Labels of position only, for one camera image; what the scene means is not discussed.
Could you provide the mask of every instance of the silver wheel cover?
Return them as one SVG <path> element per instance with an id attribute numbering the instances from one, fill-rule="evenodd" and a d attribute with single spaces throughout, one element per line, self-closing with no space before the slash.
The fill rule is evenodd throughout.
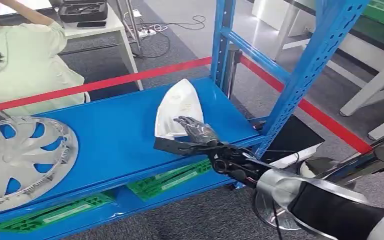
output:
<path id="1" fill-rule="evenodd" d="M 43 134 L 33 136 L 40 124 Z M 13 136 L 4 136 L 2 127 L 12 127 Z M 51 145 L 56 148 L 43 148 Z M 0 211 L 26 204 L 52 189 L 71 170 L 78 150 L 75 133 L 57 120 L 13 117 L 0 121 Z M 38 165 L 50 169 L 40 172 Z M 7 193 L 10 180 L 20 187 Z"/>

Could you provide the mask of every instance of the blue metal shelf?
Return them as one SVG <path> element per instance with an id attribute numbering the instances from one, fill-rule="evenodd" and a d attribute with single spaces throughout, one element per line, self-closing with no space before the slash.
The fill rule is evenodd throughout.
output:
<path id="1" fill-rule="evenodd" d="M 256 140 L 261 142 L 258 132 L 211 79 L 191 82 L 201 101 L 205 122 L 211 124 L 222 141 L 242 141 L 247 146 Z M 74 130 L 79 142 L 77 161 L 46 194 L 24 206 L 0 212 L 0 222 L 206 158 L 185 158 L 153 148 L 157 108 L 169 88 L 152 88 L 40 114 Z"/>
<path id="2" fill-rule="evenodd" d="M 262 156 L 291 116 L 313 81 L 319 76 L 369 0 L 317 0 L 317 29 L 295 69 L 289 73 L 232 31 L 235 0 L 217 0 L 210 77 L 192 81 L 204 120 L 222 141 L 257 145 Z M 261 132 L 230 103 L 223 86 L 230 42 L 236 44 L 285 87 Z M 30 234 L 0 233 L 0 239 L 58 239 L 97 225 L 127 217 L 232 180 L 214 172 L 198 176 L 149 202 L 142 202 L 125 185 L 202 160 L 158 151 L 154 145 L 157 108 L 170 86 L 104 99 L 40 114 L 69 125 L 77 134 L 79 154 L 73 169 L 53 189 L 38 199 L 0 212 L 0 222 L 51 206 L 71 202 L 108 189 L 118 191 L 117 202 L 39 229 Z"/>
<path id="3" fill-rule="evenodd" d="M 161 195 L 144 202 L 127 187 L 115 189 L 116 202 L 82 212 L 65 220 L 51 224 L 31 233 L 0 232 L 0 240 L 57 240 L 115 220 L 126 218 L 172 201 L 184 199 L 207 190 L 232 183 L 233 180 L 214 171 L 192 178 L 181 186 L 174 187 Z"/>

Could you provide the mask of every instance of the woman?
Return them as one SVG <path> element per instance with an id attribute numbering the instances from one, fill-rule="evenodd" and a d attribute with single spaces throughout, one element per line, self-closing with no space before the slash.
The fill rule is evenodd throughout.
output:
<path id="1" fill-rule="evenodd" d="M 33 24 L 0 25 L 0 103 L 79 86 L 84 78 L 57 55 L 67 44 L 64 29 L 53 19 L 16 0 L 0 0 Z M 29 116 L 84 103 L 83 93 L 5 110 Z"/>

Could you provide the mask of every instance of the silver robot arm segment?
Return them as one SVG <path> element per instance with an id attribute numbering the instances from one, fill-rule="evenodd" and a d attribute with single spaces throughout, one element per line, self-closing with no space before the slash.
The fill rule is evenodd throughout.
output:
<path id="1" fill-rule="evenodd" d="M 271 196 L 312 234 L 337 240 L 384 240 L 384 208 L 369 205 L 358 192 L 281 169 L 266 171 L 256 189 Z"/>

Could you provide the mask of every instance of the lower shelf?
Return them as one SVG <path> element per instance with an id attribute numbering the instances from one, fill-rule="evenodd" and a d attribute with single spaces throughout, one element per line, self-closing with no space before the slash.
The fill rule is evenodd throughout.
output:
<path id="1" fill-rule="evenodd" d="M 0 240 L 56 240 L 97 227 L 114 220 L 126 218 L 139 212 L 202 193 L 234 182 L 214 171 L 202 174 L 180 184 L 148 201 L 142 201 L 126 186 L 114 189 L 116 201 L 90 211 L 56 222 L 31 233 L 0 232 Z"/>

